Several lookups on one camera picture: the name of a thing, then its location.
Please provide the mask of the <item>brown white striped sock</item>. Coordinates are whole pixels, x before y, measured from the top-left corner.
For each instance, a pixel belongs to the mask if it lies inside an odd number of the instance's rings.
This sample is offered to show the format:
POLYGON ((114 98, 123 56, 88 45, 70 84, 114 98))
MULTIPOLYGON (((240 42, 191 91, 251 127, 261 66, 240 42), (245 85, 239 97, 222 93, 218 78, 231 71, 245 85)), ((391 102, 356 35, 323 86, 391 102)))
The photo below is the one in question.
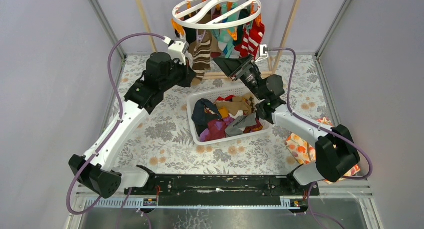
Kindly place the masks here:
POLYGON ((188 49, 192 55, 191 68, 196 73, 191 85, 196 86, 204 79, 207 70, 211 69, 211 36, 209 32, 205 32, 202 40, 195 40, 188 49))

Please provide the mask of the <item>purple clothes peg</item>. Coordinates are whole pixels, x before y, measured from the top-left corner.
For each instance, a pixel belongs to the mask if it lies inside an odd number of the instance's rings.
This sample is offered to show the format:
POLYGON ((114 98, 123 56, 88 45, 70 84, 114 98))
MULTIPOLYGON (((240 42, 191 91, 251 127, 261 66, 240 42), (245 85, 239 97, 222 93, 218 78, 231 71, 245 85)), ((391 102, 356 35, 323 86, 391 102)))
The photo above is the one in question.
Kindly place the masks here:
POLYGON ((196 42, 197 42, 198 45, 203 41, 205 35, 206 35, 205 30, 203 30, 203 31, 197 30, 196 31, 196 42))

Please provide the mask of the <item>orange clothes peg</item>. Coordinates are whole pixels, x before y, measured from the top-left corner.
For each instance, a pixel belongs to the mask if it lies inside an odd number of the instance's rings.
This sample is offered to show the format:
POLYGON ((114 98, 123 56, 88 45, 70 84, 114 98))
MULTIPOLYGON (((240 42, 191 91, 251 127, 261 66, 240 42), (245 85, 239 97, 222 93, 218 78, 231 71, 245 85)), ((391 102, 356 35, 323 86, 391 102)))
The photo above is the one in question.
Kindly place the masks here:
POLYGON ((171 19, 171 24, 177 37, 185 36, 185 30, 182 25, 178 24, 174 19, 171 19))

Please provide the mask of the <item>maroon sock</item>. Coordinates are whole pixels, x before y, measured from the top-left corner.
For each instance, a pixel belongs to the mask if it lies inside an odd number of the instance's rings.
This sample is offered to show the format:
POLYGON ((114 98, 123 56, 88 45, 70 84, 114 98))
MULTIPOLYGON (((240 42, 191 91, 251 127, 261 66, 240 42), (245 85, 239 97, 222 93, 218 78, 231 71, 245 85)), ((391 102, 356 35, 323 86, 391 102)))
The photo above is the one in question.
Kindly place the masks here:
POLYGON ((235 119, 232 117, 227 117, 224 119, 215 119, 210 121, 207 124, 207 129, 205 129, 199 136, 200 142, 209 142, 226 138, 225 129, 229 126, 235 119))

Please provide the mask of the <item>white round clip hanger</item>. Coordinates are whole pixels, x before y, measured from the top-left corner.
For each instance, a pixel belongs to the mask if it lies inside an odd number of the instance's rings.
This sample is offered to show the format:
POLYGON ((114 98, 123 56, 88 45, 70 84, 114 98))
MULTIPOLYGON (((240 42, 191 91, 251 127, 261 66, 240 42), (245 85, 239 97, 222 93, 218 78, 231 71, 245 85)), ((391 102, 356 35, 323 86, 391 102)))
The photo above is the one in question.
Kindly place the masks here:
POLYGON ((260 0, 184 0, 177 4, 172 10, 174 19, 183 28, 195 30, 221 30, 238 27, 252 21, 262 21, 262 3, 260 0), (222 5, 227 5, 228 11, 222 14, 222 5), (250 16, 239 20, 239 13, 242 9, 248 9, 250 16), (211 21, 206 24, 202 19, 206 14, 211 13, 211 21), (238 14, 238 20, 222 23, 233 14, 238 14))

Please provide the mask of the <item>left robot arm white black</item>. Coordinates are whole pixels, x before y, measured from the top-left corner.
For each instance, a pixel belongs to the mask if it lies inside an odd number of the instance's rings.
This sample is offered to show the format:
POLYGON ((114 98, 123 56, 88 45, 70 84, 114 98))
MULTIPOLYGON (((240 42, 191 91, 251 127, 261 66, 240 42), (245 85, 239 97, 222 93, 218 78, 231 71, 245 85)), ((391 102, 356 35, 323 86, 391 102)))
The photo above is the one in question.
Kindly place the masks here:
POLYGON ((68 164, 76 180, 103 199, 129 188, 137 188, 144 195, 152 193, 155 181, 150 170, 142 166, 115 168, 115 162, 135 129, 163 101, 165 92, 174 86, 189 88, 195 77, 196 73, 180 59, 172 59, 166 52, 153 53, 106 131, 83 155, 70 158, 68 164))

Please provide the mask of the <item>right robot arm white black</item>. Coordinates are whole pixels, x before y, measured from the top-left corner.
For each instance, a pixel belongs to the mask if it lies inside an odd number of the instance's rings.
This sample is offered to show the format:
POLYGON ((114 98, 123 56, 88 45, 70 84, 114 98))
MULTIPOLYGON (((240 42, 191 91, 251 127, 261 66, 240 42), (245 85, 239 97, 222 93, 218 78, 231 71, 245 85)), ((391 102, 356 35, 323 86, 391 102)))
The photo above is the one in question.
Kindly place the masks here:
POLYGON ((307 185, 322 180, 337 182, 360 162, 353 146, 350 131, 343 125, 331 127, 296 114, 289 102, 282 100, 285 93, 281 76, 272 74, 262 78, 254 58, 217 57, 213 61, 233 81, 240 80, 260 101, 256 105, 259 117, 283 127, 308 142, 315 149, 315 161, 303 164, 289 174, 287 190, 301 194, 307 185))

